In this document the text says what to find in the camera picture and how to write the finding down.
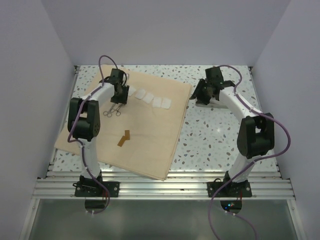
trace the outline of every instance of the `white wall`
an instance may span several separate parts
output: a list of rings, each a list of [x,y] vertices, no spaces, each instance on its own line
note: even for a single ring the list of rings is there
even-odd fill
[[[0,1],[0,239],[19,238],[73,79],[40,0]]]
[[[290,0],[42,0],[74,64],[252,66]]]
[[[310,240],[319,239],[320,204],[320,2],[291,0],[279,25],[253,67],[264,111],[279,119],[292,136],[288,153],[278,158],[291,178]],[[286,137],[277,129],[277,150]]]

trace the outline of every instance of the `brown tape strip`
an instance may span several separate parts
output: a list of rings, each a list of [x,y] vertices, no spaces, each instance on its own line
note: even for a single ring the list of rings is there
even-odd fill
[[[124,136],[127,140],[130,140],[130,130],[124,130]]]
[[[118,142],[118,146],[122,147],[122,145],[125,143],[126,140],[127,140],[126,136],[122,136],[122,138]]]

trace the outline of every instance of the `metal extrusion frame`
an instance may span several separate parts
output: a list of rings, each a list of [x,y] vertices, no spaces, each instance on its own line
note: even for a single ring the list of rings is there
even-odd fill
[[[20,235],[20,240],[27,240],[33,227],[39,201],[41,199],[100,199],[98,197],[75,197],[73,183],[79,179],[79,172],[52,171],[48,168],[47,177],[38,179],[35,184],[31,204]],[[119,197],[112,200],[209,200],[207,182],[223,179],[225,172],[169,172],[165,181],[154,180],[131,172],[103,171],[104,181],[120,182]],[[279,172],[251,172],[249,176],[252,197],[246,200],[287,200],[292,222],[299,240],[306,239],[297,208],[295,195],[290,180],[281,178]],[[217,197],[216,200],[233,198]]]

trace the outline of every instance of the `black mounting plate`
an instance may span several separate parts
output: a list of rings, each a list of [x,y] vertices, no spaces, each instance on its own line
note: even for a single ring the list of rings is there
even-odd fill
[[[222,185],[224,184],[223,181],[209,181],[206,183],[208,196],[211,198],[216,190],[218,190]],[[252,192],[251,192],[251,186],[248,181],[245,182],[245,184],[242,184],[239,187],[234,187],[232,189],[227,189],[224,187],[218,194],[216,195],[217,198],[238,198],[241,196],[242,192],[242,198],[251,198]]]
[[[117,198],[119,196],[120,182],[118,181],[103,181],[102,184],[106,187],[106,189],[110,192],[111,198]],[[84,190],[78,190],[75,188],[75,197],[82,198],[93,198],[93,197],[102,197],[102,193],[95,193],[93,191],[87,192]]]

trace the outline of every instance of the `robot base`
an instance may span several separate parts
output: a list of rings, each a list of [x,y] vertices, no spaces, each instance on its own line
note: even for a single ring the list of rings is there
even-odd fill
[[[217,178],[214,181],[209,181],[206,183],[208,196],[211,198],[214,193],[227,181],[230,180],[228,172],[225,173],[223,181],[217,181]],[[251,186],[248,180],[243,182],[231,182],[226,187],[224,187],[218,194],[215,196],[216,198],[251,198]]]
[[[118,181],[103,181],[102,185],[109,190],[110,198],[117,198],[119,195],[119,186],[120,183]],[[76,187],[74,196],[80,198],[94,198],[94,197],[102,197],[103,192],[97,188],[92,188],[90,190],[81,189],[81,187]]]
[[[110,193],[110,198],[117,198],[119,195],[120,183],[118,181],[103,181],[102,172],[100,171],[99,176],[96,178]],[[75,197],[80,198],[94,198],[94,197],[105,197],[103,188],[98,185],[93,179],[80,176],[77,183],[74,183]]]

